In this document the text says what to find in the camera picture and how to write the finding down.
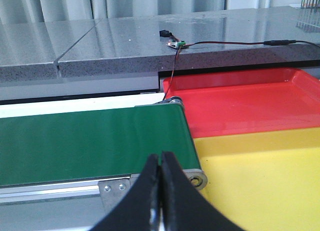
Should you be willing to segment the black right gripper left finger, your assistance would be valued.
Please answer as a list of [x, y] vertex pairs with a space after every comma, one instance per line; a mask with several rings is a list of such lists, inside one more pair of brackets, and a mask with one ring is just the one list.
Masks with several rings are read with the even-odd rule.
[[158, 155], [152, 154], [124, 198], [94, 231], [157, 231], [160, 226]]

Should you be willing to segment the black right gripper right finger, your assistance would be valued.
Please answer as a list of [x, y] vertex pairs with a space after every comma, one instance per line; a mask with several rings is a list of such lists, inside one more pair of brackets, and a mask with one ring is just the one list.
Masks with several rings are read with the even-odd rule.
[[167, 231], [241, 231], [191, 184], [173, 152], [161, 154], [162, 207]]

